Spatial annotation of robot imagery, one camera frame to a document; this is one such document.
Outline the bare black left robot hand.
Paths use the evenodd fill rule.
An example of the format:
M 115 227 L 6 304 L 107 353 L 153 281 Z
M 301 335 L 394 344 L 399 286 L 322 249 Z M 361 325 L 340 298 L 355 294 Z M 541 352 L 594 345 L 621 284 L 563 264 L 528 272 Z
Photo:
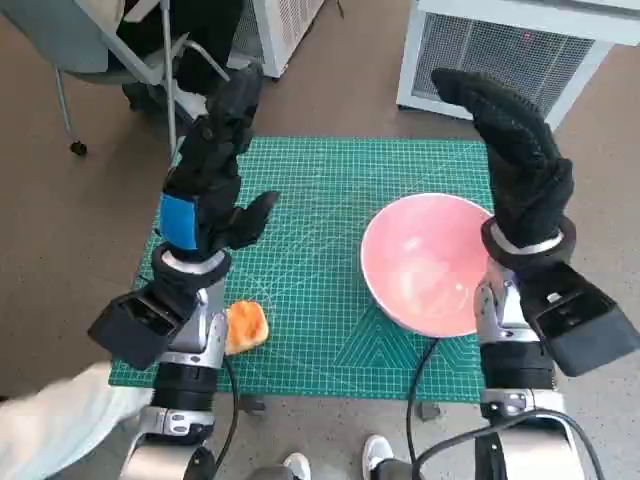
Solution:
M 252 124 L 263 73 L 252 63 L 229 74 L 206 101 L 182 141 L 160 199 L 160 234 L 183 261 L 203 261 L 217 251 L 239 250 L 262 235 L 279 193 L 266 191 L 248 206 L 236 204 L 241 188 L 238 157 L 253 139 Z

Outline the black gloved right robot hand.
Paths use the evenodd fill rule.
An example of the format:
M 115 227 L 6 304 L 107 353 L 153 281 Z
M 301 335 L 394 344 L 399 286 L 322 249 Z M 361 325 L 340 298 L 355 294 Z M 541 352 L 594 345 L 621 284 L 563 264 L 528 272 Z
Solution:
M 446 103 L 465 108 L 487 147 L 494 215 L 512 245 L 555 237 L 573 194 L 573 164 L 563 157 L 538 107 L 495 78 L 436 68 L 431 80 Z

